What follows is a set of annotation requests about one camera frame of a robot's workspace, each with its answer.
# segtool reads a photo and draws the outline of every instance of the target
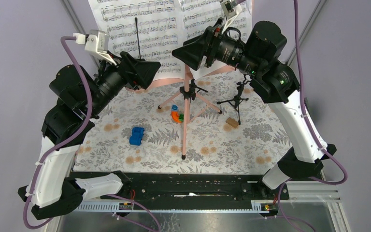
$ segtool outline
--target orange toy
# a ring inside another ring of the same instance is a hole
[[[176,121],[178,123],[182,123],[182,121],[179,120],[179,115],[178,115],[177,112],[172,111],[171,112],[171,117],[173,118],[174,121]]]

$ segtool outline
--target robotic arm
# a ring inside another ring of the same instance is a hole
[[[91,115],[87,115],[87,96],[77,69],[73,65],[63,67],[50,83],[50,88],[58,96],[58,101],[44,119],[39,160],[50,148],[74,134],[87,116],[99,118],[99,113],[123,87],[133,90],[147,88],[160,68],[159,62],[135,59],[127,52],[121,52],[121,57],[111,54],[107,51],[108,35],[102,31],[92,30],[87,36],[74,34],[74,37],[76,43],[86,44],[85,50],[101,59],[94,80],[81,67],[92,96],[92,112]],[[24,201],[30,197],[33,204],[32,213],[37,219],[70,213],[85,199],[116,194],[128,181],[121,172],[90,179],[65,178],[74,154],[87,132],[93,127],[94,123],[89,122],[75,139],[50,153],[43,163],[36,163],[38,167],[40,166],[40,171],[33,193],[29,193],[31,184],[18,190]]]
[[[201,36],[173,50],[173,56],[194,70],[200,67],[203,56],[206,56],[205,67],[219,60],[249,75],[250,86],[278,116],[293,147],[262,177],[260,183],[265,190],[276,189],[289,178],[318,174],[323,168],[321,160],[326,157],[312,138],[304,118],[308,117],[319,142],[329,153],[333,154],[336,147],[321,138],[307,110],[305,115],[302,114],[300,84],[291,68],[277,59],[286,44],[286,37],[275,23],[268,21],[254,25],[247,43],[227,35],[228,31],[234,31],[241,37],[238,29],[223,28],[223,19],[220,18]]]

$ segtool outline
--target wooden block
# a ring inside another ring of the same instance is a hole
[[[234,119],[232,118],[227,118],[227,120],[225,121],[226,123],[230,124],[233,128],[237,128],[238,127],[238,122],[235,121]]]

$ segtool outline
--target floral tablecloth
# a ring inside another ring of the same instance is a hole
[[[238,71],[200,78],[197,85],[209,101],[231,99],[237,94]],[[76,157],[75,171],[264,174],[291,147],[284,128],[269,107],[246,85],[240,105],[238,128],[225,123],[237,120],[235,110],[220,105],[223,114],[207,109],[188,125],[186,160],[181,160],[183,125],[171,118],[171,105],[157,106],[178,91],[183,83],[140,92],[122,90],[95,120]],[[182,96],[174,99],[184,109]],[[191,118],[205,103],[191,103]],[[133,127],[144,127],[140,146],[128,142]]]

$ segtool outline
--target sheet music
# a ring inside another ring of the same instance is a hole
[[[219,0],[88,0],[100,30],[109,36],[109,51],[118,55],[121,51],[139,57],[136,24],[138,18],[139,43],[142,58],[159,61],[161,68],[154,80],[183,78],[185,65],[174,58],[171,51],[183,42],[204,33],[219,17],[224,17]],[[241,31],[246,42],[252,28],[246,3],[243,12],[231,27]],[[223,67],[216,61],[210,68],[191,70],[195,79]]]
[[[213,26],[219,17],[225,19],[224,11],[221,8],[219,0],[180,0],[181,10],[184,12],[183,23],[186,32],[186,39],[204,33],[208,26]],[[252,28],[252,17],[247,10],[247,3],[241,4],[243,11],[232,22],[230,27],[237,28],[241,31],[241,39],[246,42]],[[238,38],[238,35],[232,34],[232,38]],[[209,68],[204,68],[206,57],[201,62],[198,71],[191,70],[194,79],[205,76],[215,70],[225,66],[220,61],[215,61]]]
[[[109,51],[139,58],[137,17],[142,58],[161,63],[154,80],[184,79],[184,63],[171,55],[185,41],[178,0],[89,0],[89,4],[99,30],[109,34]]]

